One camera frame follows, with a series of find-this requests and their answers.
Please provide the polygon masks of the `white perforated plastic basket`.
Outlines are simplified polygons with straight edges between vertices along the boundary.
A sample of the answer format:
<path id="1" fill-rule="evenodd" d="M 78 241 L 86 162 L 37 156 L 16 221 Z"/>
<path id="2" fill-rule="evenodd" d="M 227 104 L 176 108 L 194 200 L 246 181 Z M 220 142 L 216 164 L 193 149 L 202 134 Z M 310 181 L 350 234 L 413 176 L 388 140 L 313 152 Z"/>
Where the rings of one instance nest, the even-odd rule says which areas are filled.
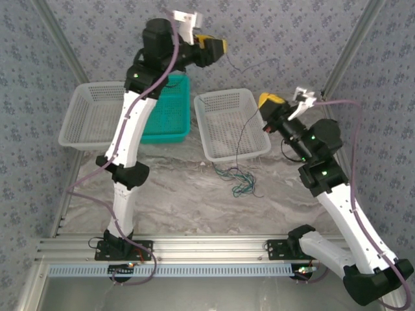
<path id="1" fill-rule="evenodd" d="M 212 91 L 194 98 L 205 157 L 213 163 L 253 159 L 271 149 L 252 92 L 246 88 Z"/>
<path id="2" fill-rule="evenodd" d="M 121 81 L 80 84 L 69 103 L 58 142 L 80 151 L 107 151 L 124 99 Z"/>

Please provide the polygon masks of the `teal perforated plastic basket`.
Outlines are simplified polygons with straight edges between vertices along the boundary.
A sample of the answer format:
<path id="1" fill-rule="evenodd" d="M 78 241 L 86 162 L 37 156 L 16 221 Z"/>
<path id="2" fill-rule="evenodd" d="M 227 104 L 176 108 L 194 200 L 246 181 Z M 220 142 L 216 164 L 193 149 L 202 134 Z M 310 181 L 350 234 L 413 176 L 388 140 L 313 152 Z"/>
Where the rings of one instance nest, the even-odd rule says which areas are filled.
<path id="1" fill-rule="evenodd" d="M 186 75 L 169 75 L 145 126 L 142 144 L 181 143 L 190 132 L 190 81 Z"/>

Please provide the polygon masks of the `small controller board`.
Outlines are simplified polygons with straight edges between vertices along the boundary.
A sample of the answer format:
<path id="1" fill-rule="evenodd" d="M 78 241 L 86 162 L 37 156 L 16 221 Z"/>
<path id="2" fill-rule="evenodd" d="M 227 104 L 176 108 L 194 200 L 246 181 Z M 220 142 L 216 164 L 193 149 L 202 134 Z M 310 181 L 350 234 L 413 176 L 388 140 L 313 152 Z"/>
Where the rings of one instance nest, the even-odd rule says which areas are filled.
<path id="1" fill-rule="evenodd" d="M 298 282 L 309 282 L 313 273 L 318 270 L 316 266 L 309 266 L 303 264 L 292 264 L 291 265 L 293 276 L 291 279 Z"/>
<path id="2" fill-rule="evenodd" d="M 132 278 L 134 268 L 134 263 L 109 265 L 107 274 L 113 282 L 124 283 Z"/>

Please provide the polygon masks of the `aluminium frame post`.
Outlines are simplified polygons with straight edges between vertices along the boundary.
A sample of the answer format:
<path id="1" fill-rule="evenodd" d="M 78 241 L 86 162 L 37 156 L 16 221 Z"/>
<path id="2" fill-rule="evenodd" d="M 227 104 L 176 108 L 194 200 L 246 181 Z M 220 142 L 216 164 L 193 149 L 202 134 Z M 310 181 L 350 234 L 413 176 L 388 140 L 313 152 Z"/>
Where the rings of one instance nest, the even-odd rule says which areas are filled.
<path id="1" fill-rule="evenodd" d="M 30 0 L 48 30 L 62 57 L 68 64 L 79 84 L 89 83 L 88 76 L 79 62 L 74 50 L 67 40 L 58 20 L 55 18 L 53 11 L 47 4 L 46 0 Z"/>
<path id="2" fill-rule="evenodd" d="M 368 0 L 360 18 L 357 20 L 350 37 L 348 38 L 344 48 L 341 50 L 340 56 L 330 72 L 324 87 L 321 90 L 321 97 L 328 99 L 332 96 L 340 83 L 348 66 L 356 55 L 361 43 L 369 33 L 375 19 L 384 7 L 386 0 Z"/>

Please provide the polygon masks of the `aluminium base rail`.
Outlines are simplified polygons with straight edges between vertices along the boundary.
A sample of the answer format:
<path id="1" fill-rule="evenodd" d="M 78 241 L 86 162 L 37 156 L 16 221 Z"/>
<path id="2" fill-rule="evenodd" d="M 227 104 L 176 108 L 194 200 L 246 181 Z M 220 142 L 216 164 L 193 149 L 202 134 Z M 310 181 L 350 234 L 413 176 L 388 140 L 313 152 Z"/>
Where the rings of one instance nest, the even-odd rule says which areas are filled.
<path id="1" fill-rule="evenodd" d="M 162 264 L 258 263 L 268 260 L 265 242 L 285 240 L 285 235 L 136 235 L 151 240 L 153 253 Z M 96 241 L 89 234 L 61 234 L 39 241 L 36 262 L 93 262 Z"/>

